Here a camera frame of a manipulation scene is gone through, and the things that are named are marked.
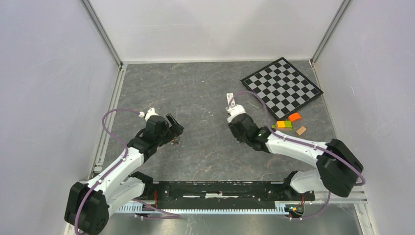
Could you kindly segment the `orange curved block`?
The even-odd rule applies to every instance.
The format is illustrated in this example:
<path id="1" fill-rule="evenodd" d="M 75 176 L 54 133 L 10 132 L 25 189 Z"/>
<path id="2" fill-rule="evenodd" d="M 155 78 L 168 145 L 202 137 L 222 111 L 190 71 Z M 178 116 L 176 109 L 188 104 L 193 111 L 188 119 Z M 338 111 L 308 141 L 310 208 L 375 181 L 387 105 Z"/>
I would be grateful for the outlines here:
<path id="1" fill-rule="evenodd" d="M 302 120 L 302 117 L 299 113 L 293 113 L 287 117 L 287 120 L 290 122 L 297 122 Z"/>

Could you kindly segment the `black white checkerboard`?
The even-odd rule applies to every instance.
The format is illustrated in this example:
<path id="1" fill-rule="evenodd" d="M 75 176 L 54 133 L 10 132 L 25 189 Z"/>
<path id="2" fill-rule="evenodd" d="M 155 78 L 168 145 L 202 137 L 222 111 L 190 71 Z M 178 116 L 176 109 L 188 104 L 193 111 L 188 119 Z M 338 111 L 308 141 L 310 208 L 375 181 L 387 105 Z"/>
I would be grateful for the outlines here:
<path id="1" fill-rule="evenodd" d="M 265 102 L 277 120 L 286 119 L 323 94 L 315 83 L 283 57 L 241 79 L 241 83 Z"/>

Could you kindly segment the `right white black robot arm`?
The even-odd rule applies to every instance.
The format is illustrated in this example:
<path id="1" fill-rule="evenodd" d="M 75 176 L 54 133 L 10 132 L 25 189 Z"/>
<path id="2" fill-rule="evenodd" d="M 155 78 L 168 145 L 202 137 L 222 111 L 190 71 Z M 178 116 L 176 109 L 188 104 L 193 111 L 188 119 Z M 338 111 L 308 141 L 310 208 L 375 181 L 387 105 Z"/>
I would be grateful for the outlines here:
<path id="1" fill-rule="evenodd" d="M 280 131 L 272 133 L 266 126 L 259 128 L 246 113 L 230 116 L 227 122 L 233 136 L 253 150 L 288 156 L 314 167 L 306 172 L 293 171 L 284 180 L 282 192 L 289 200 L 308 191 L 320 190 L 349 197 L 364 169 L 341 140 L 315 142 Z"/>

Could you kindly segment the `green orange block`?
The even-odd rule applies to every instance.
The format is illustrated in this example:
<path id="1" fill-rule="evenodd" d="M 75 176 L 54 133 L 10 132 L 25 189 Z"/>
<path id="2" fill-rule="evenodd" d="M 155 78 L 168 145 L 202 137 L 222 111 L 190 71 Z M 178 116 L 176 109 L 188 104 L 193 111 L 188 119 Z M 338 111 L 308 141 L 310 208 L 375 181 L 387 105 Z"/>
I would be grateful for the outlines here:
<path id="1" fill-rule="evenodd" d="M 272 125 L 272 128 L 279 131 L 292 131 L 292 123 L 288 120 L 279 120 L 276 121 L 275 124 Z"/>

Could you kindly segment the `tan wooden block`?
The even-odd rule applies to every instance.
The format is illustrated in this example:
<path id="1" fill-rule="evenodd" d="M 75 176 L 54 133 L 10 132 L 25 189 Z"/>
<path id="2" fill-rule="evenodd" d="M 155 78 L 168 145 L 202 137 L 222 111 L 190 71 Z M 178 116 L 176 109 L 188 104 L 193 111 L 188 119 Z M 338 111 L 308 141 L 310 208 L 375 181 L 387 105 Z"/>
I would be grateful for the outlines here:
<path id="1" fill-rule="evenodd" d="M 301 136 L 305 131 L 307 130 L 307 128 L 305 126 L 301 126 L 297 131 L 297 135 Z"/>

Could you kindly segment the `small white remote with buttons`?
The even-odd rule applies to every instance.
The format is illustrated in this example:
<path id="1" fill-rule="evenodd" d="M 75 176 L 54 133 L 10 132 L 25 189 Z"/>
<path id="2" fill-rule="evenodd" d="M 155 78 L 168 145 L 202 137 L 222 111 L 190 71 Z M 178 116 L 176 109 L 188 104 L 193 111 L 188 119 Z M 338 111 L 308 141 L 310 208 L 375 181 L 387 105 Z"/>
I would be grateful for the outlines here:
<path id="1" fill-rule="evenodd" d="M 227 93 L 226 97 L 227 97 L 227 102 L 228 102 L 228 108 L 231 108 L 232 106 L 235 105 L 234 94 Z"/>

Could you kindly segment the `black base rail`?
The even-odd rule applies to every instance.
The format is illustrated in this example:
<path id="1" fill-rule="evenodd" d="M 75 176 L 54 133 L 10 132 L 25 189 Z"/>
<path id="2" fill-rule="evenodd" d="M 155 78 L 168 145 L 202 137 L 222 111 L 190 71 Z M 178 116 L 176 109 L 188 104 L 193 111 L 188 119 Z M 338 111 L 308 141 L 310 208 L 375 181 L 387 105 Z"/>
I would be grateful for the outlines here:
<path id="1" fill-rule="evenodd" d="M 273 181 L 159 181 L 137 199 L 158 209 L 270 209 L 275 202 L 314 201 L 315 195 Z"/>

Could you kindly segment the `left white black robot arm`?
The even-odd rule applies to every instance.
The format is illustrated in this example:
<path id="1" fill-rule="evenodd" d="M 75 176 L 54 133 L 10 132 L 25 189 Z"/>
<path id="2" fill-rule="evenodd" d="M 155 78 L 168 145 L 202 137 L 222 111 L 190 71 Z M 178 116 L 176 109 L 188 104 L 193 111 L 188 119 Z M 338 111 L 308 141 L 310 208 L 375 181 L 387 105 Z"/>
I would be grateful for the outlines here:
<path id="1" fill-rule="evenodd" d="M 171 114 L 160 116 L 154 108 L 135 113 L 145 119 L 145 128 L 128 143 L 122 142 L 124 150 L 106 169 L 85 183 L 76 182 L 69 190 L 64 220 L 74 226 L 77 235 L 98 235 L 124 204 L 136 197 L 149 199 L 154 193 L 151 178 L 130 173 L 184 131 Z"/>

